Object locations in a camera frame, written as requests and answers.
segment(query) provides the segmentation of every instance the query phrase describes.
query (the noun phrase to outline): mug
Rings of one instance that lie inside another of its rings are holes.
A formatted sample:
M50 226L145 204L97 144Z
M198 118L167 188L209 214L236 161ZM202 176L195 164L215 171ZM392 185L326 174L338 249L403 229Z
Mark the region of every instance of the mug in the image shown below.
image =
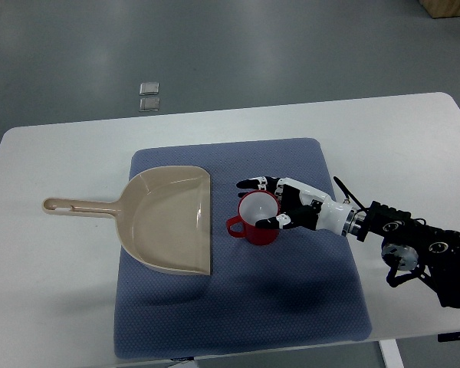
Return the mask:
M278 236L278 229L256 228L258 220L269 219L279 213L279 202L274 195L264 190L247 193L238 203L238 215L227 220L227 231L234 238L246 238L253 245L267 245ZM242 231L232 230L242 223Z

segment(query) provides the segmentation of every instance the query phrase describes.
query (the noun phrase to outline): floor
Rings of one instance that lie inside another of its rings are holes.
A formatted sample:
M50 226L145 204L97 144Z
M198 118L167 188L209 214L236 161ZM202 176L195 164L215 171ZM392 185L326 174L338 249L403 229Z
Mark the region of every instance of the floor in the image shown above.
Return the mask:
M139 116L143 81L160 83L149 114L435 91L460 107L460 18L433 20L417 0L0 0L0 141L17 126ZM398 344L406 368L460 367L460 342ZM200 365L383 361L364 343Z

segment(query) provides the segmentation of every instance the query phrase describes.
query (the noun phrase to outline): mug handle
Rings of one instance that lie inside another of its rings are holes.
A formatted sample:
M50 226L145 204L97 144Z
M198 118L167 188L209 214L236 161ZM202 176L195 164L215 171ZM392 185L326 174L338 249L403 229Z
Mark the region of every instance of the mug handle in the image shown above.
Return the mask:
M234 238L244 238L245 237L245 233L243 231L236 232L235 230L231 229L233 225L236 225L239 222L242 222L242 219L240 218L240 216L235 216L227 220L227 231Z

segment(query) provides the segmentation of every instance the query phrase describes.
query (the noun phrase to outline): white table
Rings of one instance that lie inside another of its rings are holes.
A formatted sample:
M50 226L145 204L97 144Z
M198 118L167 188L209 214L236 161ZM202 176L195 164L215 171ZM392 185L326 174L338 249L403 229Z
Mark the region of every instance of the white table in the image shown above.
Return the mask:
M119 362L114 221L46 215L44 198L117 199L145 148L292 137L317 139L331 176L364 204L460 231L460 110L446 94L14 128L0 146L0 366ZM460 330L460 310L440 307L421 281L388 286L381 237L349 240L370 340Z

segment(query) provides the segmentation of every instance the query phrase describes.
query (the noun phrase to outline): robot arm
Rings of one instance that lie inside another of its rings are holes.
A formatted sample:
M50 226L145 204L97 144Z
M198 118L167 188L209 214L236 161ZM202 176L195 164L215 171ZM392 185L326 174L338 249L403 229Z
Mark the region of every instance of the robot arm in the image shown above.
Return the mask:
M365 208L338 178L334 180L347 197L345 203L290 178L262 176L243 180L237 187L268 190L280 201L282 213L256 222L259 228L326 229L337 235L351 234L360 242L369 232L383 236L381 255L390 267L386 277L390 286L418 278L437 293L443 307L460 308L460 232L428 226L409 212L378 202ZM361 210L349 204L349 197ZM408 273L397 276L397 271Z
M261 176L242 180L237 187L268 190L278 198L282 213L258 222L256 225L260 228L288 229L303 226L310 230L324 228L346 236L357 213L353 206L335 202L325 192L290 178Z

